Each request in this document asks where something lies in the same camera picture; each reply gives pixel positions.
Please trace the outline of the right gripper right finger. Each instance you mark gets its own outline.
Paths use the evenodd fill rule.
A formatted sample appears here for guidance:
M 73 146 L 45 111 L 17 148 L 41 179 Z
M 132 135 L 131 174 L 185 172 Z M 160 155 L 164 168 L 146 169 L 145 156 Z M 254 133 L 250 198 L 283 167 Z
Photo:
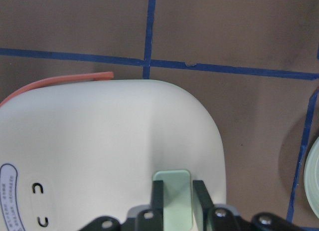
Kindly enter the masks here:
M 237 222 L 225 205 L 215 205 L 204 181 L 192 181 L 194 217 L 199 231 L 236 231 Z

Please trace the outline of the green plate near right arm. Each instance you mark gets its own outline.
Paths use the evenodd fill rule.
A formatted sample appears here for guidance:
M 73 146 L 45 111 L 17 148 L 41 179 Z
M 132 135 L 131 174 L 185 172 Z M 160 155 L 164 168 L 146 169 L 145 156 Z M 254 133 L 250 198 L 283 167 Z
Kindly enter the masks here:
M 313 143 L 304 168 L 304 188 L 308 203 L 319 218 L 319 138 Z

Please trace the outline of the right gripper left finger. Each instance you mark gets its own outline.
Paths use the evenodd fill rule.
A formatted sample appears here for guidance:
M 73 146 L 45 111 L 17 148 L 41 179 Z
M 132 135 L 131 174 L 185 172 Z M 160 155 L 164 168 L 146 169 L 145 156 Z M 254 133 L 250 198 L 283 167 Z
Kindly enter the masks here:
M 136 217 L 137 231 L 162 231 L 164 207 L 163 181 L 153 181 L 150 206 Z

